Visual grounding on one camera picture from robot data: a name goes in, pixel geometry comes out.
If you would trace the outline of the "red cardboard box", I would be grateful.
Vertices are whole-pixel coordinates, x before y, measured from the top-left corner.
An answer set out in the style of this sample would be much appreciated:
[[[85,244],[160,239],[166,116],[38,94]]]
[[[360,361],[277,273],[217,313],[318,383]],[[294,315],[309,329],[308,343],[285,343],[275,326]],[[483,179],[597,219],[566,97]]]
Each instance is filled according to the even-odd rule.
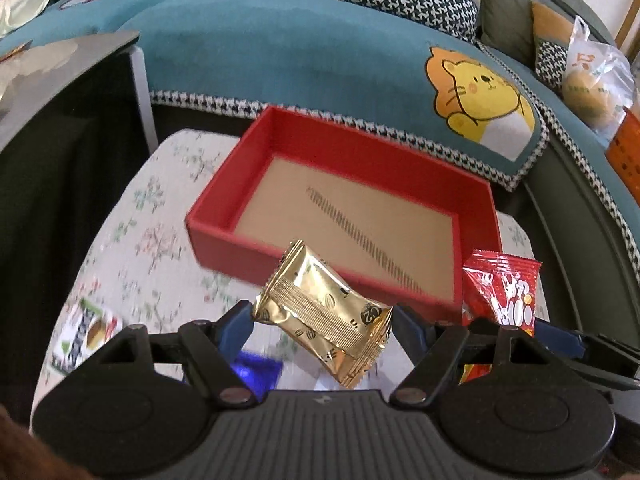
[[[501,246],[489,183],[398,143],[270,107],[186,215],[198,262],[265,285],[302,240],[361,295],[461,316],[463,265]]]

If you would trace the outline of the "blue foil snack packet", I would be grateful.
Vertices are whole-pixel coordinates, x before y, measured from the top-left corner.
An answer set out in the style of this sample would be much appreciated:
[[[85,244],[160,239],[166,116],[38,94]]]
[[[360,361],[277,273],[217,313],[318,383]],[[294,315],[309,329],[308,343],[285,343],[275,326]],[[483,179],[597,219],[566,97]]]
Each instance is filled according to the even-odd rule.
[[[241,351],[231,363],[232,370],[245,382],[258,401],[277,388],[282,374],[282,361]]]

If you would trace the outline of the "teal lion sofa cover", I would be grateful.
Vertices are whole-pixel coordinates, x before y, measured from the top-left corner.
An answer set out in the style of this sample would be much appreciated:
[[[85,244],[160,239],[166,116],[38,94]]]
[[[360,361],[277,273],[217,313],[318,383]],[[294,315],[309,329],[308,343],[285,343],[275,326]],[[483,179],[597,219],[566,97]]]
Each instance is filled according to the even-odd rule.
[[[157,105],[255,118],[277,105],[384,136],[513,190],[559,140],[639,261],[639,208],[596,135],[526,66],[398,16],[341,0],[61,0],[1,41],[3,50],[135,30]],[[507,159],[466,140],[436,106],[454,85],[426,64],[471,60],[532,108],[532,137]]]

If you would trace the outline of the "green white Kapron wafer packet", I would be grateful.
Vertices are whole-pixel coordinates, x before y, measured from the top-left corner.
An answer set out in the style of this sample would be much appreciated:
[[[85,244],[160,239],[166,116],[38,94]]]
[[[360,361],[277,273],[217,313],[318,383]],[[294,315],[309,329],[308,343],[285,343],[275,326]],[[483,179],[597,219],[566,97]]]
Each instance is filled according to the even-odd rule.
[[[68,312],[55,339],[51,366],[70,374],[124,327],[124,320],[112,310],[98,307],[82,298]]]

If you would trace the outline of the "green sofa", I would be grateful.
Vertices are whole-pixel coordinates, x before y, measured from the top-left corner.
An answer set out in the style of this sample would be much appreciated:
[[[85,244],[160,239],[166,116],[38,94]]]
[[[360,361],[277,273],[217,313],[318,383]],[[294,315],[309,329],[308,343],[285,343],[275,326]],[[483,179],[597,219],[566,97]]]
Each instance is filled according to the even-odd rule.
[[[341,1],[361,6],[350,0]],[[484,13],[480,0],[476,36],[468,42],[484,44],[528,67],[523,55],[503,51],[485,37]],[[438,81],[440,72],[448,73],[446,62],[449,60],[427,62],[431,82]],[[446,112],[448,127],[462,136],[450,124],[454,113],[463,110],[463,103],[446,102],[443,96],[436,106]],[[161,136],[181,127],[240,136],[257,117],[220,116],[157,105],[153,101],[152,107]],[[482,144],[507,159],[517,158],[528,141],[522,139],[518,127],[508,126],[503,119],[491,123],[487,138],[466,140]],[[549,140],[541,158],[513,190],[490,182],[502,210],[544,229],[544,254],[552,260],[550,269],[544,272],[552,292],[552,318],[568,328],[582,328],[626,344],[638,344],[639,261],[630,263],[620,230],[572,161],[568,149],[559,140]]]

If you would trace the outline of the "floral tablecloth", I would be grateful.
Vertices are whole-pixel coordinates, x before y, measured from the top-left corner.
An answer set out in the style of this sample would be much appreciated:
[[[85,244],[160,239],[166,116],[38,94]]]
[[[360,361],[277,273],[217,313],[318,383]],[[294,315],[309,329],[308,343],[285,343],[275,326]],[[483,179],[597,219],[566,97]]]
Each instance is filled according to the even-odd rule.
[[[53,353],[67,318],[85,299],[150,334],[175,333],[193,320],[220,318],[258,288],[202,268],[184,217],[239,141],[221,133],[182,129],[160,144],[122,193],[92,242],[55,323],[43,358],[32,413],[61,380]],[[280,328],[257,324],[243,352],[283,364],[277,389],[340,390],[320,362]],[[357,389],[385,399],[412,369],[395,336]]]

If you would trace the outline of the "orange plastic basket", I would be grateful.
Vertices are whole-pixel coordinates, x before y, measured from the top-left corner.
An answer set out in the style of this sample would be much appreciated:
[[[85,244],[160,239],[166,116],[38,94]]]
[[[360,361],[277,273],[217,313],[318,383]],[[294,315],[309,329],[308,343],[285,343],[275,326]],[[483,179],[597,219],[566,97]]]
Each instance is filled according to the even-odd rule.
[[[640,122],[629,109],[606,150],[606,159],[640,203]]]

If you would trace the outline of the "dark glass side table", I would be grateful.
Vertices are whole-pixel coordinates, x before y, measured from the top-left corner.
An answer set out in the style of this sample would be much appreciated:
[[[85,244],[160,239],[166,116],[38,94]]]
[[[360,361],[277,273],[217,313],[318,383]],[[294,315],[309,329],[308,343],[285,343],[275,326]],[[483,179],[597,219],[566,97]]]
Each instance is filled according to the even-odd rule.
[[[1,61],[1,403],[20,422],[96,232],[157,146],[138,38],[24,44]]]

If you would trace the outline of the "gold foil snack packet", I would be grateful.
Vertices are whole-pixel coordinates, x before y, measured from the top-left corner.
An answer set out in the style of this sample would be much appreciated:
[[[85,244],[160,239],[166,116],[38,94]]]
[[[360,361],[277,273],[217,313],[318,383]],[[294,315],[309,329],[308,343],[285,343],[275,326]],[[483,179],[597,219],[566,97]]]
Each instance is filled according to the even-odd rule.
[[[393,308],[351,288],[303,240],[288,246],[257,296],[256,322],[274,325],[355,388],[385,349]]]

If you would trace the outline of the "plastic bag with fruit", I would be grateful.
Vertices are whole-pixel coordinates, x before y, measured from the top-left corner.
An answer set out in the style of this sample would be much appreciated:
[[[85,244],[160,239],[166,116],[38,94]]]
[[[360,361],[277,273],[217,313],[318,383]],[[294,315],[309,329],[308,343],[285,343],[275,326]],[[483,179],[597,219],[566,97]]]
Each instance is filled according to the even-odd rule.
[[[623,52],[593,41],[590,28],[576,16],[562,77],[565,105],[608,145],[634,105],[636,82]]]

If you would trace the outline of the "red Trolli candy bag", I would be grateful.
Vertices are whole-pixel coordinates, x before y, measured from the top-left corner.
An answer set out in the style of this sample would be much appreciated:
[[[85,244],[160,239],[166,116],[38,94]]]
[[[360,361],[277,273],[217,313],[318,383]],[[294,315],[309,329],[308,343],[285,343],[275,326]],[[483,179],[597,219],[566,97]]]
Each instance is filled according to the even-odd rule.
[[[534,336],[540,267],[535,259],[474,250],[463,265],[462,324],[482,318]]]

